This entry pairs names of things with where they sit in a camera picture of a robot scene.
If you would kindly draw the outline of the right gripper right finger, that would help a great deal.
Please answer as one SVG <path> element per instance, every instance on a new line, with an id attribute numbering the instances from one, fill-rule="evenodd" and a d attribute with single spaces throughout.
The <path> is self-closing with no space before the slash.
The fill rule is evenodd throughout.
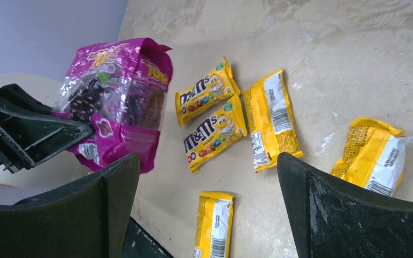
<path id="1" fill-rule="evenodd" d="M 413 257 L 413 202 L 323 172 L 289 153 L 277 174 L 299 257 Z"/>

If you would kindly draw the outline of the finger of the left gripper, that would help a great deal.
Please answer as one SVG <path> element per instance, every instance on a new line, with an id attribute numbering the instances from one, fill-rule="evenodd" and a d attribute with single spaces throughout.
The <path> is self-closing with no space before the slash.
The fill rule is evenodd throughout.
<path id="1" fill-rule="evenodd" d="M 0 166 L 32 169 L 93 134 L 90 125 L 52 115 L 19 85 L 0 88 Z"/>

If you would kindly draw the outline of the purple candy bag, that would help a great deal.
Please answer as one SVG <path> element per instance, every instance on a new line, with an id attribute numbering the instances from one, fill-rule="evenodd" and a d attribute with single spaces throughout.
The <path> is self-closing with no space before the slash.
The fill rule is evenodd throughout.
<path id="1" fill-rule="evenodd" d="M 99 171 L 127 154 L 153 170 L 160 124 L 173 76 L 169 47 L 151 38 L 84 46 L 76 51 L 52 114 L 90 125 L 91 136 L 69 149 Z"/>

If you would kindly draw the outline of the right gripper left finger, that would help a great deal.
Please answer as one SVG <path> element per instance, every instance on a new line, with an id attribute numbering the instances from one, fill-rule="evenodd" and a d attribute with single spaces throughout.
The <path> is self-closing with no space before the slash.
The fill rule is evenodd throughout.
<path id="1" fill-rule="evenodd" d="M 121 257 L 140 175 L 129 154 L 51 191 L 0 205 L 0 257 Z"/>

